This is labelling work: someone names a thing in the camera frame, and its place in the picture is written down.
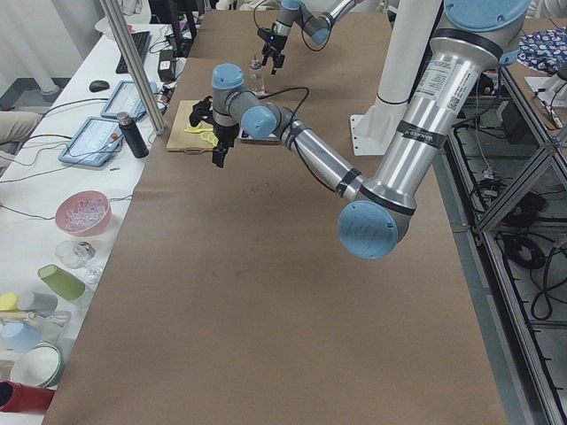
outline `black mouse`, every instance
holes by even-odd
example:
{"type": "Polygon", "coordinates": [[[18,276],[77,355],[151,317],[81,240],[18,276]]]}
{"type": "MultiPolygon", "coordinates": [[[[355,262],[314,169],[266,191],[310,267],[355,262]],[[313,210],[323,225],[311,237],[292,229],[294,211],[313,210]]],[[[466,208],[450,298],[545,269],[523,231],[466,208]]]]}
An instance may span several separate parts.
{"type": "Polygon", "coordinates": [[[108,81],[104,81],[104,80],[94,80],[89,85],[89,90],[91,93],[97,93],[98,91],[106,90],[109,88],[110,88],[110,84],[108,84],[108,81]]]}

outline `dark blue patterned cloth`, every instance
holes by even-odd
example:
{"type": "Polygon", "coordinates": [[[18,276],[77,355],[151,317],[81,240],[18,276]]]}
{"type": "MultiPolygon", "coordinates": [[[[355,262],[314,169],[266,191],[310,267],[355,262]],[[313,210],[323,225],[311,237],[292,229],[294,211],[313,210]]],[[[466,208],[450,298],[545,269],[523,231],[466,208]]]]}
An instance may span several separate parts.
{"type": "Polygon", "coordinates": [[[554,74],[567,60],[567,34],[565,28],[544,29],[520,39],[518,62],[523,65],[554,74]]]}

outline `red cup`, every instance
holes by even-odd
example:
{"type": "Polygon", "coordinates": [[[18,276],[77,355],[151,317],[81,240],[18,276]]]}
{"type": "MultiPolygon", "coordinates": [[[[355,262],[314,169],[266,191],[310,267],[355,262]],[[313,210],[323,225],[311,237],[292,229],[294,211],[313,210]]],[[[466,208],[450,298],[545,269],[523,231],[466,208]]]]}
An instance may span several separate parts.
{"type": "Polygon", "coordinates": [[[0,412],[44,414],[54,395],[54,390],[3,381],[0,382],[0,412]]]}

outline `blue joint cap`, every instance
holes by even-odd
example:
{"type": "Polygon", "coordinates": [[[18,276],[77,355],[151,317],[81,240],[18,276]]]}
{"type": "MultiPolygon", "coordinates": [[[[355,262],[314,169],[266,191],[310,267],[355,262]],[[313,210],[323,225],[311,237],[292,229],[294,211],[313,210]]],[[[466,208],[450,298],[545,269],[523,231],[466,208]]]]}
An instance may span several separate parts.
{"type": "Polygon", "coordinates": [[[265,139],[277,126],[277,120],[266,106],[253,106],[242,116],[240,125],[252,139],[265,139]]]}
{"type": "Polygon", "coordinates": [[[520,54],[520,49],[516,49],[513,51],[509,51],[507,53],[504,53],[502,56],[500,56],[500,61],[499,61],[499,65],[500,66],[508,66],[510,64],[513,64],[514,62],[516,62],[517,59],[517,55],[520,54]]]}
{"type": "Polygon", "coordinates": [[[288,11],[297,11],[301,7],[298,0],[282,0],[282,7],[288,11]]]}
{"type": "Polygon", "coordinates": [[[389,212],[370,201],[354,201],[338,216],[338,237],[361,259],[379,259],[398,242],[398,227],[389,212]]]}
{"type": "Polygon", "coordinates": [[[531,0],[446,0],[445,14],[459,29],[484,33],[525,15],[531,0]]]}
{"type": "Polygon", "coordinates": [[[242,69],[234,64],[221,64],[213,70],[213,89],[231,90],[242,86],[245,83],[245,76],[242,69]]]}
{"type": "Polygon", "coordinates": [[[317,44],[323,44],[327,41],[330,36],[330,31],[328,28],[321,28],[320,30],[316,31],[315,34],[311,35],[311,38],[317,44]]]}

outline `black bottle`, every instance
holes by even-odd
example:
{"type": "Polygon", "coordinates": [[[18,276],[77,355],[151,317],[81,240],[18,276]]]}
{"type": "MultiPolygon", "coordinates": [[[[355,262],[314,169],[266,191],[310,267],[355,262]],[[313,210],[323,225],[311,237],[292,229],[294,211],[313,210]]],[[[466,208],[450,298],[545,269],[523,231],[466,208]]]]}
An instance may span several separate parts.
{"type": "Polygon", "coordinates": [[[127,112],[118,112],[116,118],[118,119],[118,127],[122,130],[126,143],[132,150],[134,156],[136,158],[147,156],[150,152],[145,146],[144,139],[142,135],[140,135],[140,130],[138,130],[136,122],[130,118],[127,112]]]}

